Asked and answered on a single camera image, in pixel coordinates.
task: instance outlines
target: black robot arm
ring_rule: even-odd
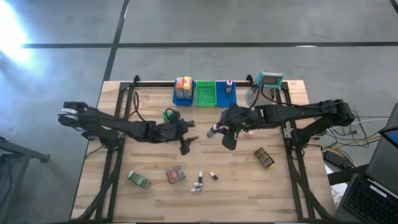
[[[218,128],[210,131],[223,134],[223,145],[234,150],[241,131],[276,128],[289,120],[305,118],[319,119],[305,128],[291,130],[294,147],[302,147],[311,136],[332,126],[347,126],[355,119],[348,104],[342,100],[326,100],[302,106],[263,105],[255,106],[254,110],[231,104],[222,112],[220,122],[216,124]]]
[[[183,135],[194,124],[193,121],[184,121],[178,111],[173,111],[169,122],[156,124],[155,121],[126,121],[89,107],[84,102],[64,102],[58,121],[64,126],[82,129],[81,135],[88,140],[99,138],[108,149],[118,148],[120,133],[124,133],[140,142],[180,141],[181,155],[186,155],[190,151],[190,143],[196,138],[184,139]]]

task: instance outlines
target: blue plastic tray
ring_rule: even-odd
[[[217,107],[229,107],[230,103],[236,103],[236,85],[232,83],[232,90],[225,93],[226,82],[216,82]]]
[[[193,104],[193,99],[194,99],[194,94],[195,94],[195,81],[193,81],[192,80],[192,86],[193,86],[193,88],[192,88],[192,97],[190,98],[190,99],[178,99],[176,96],[175,96],[175,85],[174,85],[174,94],[173,94],[173,103],[176,105],[176,106],[192,106],[192,104]]]

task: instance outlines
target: wooden tabletop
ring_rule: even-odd
[[[292,102],[307,104],[304,82],[302,80],[287,82]],[[104,82],[98,104],[99,110],[114,114],[119,84],[120,82]],[[139,112],[147,120],[161,123],[164,109],[176,108],[172,103],[171,87],[134,89],[139,94]],[[237,102],[240,106],[247,106],[246,90],[247,87],[236,89]],[[280,128],[255,130],[249,139],[245,139],[241,134],[236,150],[229,151],[221,145],[222,135],[218,134],[213,139],[206,137],[210,127],[220,120],[220,113],[224,108],[178,107],[177,110],[186,121],[193,119],[196,124],[195,128],[190,128],[185,137],[199,136],[199,139],[191,144],[189,154],[181,156],[178,141],[149,144],[127,138],[114,222],[297,220]],[[138,117],[133,115],[130,120],[137,119]],[[297,126],[301,128],[311,122],[311,119],[297,121]],[[87,153],[99,146],[98,141],[90,142]],[[275,160],[274,168],[266,170],[254,156],[254,151],[259,147],[263,147]],[[82,214],[98,193],[105,157],[106,150],[103,149],[90,155],[84,162],[72,218]],[[304,161],[312,192],[319,202],[334,214],[335,206],[319,147],[306,148]],[[169,184],[165,171],[176,165],[183,167],[187,178],[176,184]],[[149,179],[152,185],[144,190],[127,180],[131,170]],[[192,193],[190,189],[193,187],[192,184],[197,182],[199,171],[204,172],[203,191]],[[213,180],[209,171],[214,172],[219,179]],[[104,206],[104,216],[108,210],[109,194]],[[303,210],[306,213],[302,192],[301,195]]]

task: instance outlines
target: concrete floor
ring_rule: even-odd
[[[56,114],[67,100],[97,104],[111,51],[10,46],[112,43],[122,4],[0,2],[0,27],[7,31],[0,35],[0,136],[51,154],[47,164],[30,163],[9,223],[68,220],[87,142]],[[388,0],[131,0],[120,42],[394,41],[397,20]],[[398,101],[397,58],[398,47],[119,49],[110,79],[243,79],[283,71],[286,79],[305,81],[311,102],[343,98],[361,116],[389,116]],[[373,133],[385,123],[364,127]],[[374,147],[345,149],[365,164]]]

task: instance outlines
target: green bin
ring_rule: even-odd
[[[217,104],[216,82],[196,81],[197,106],[212,107]]]

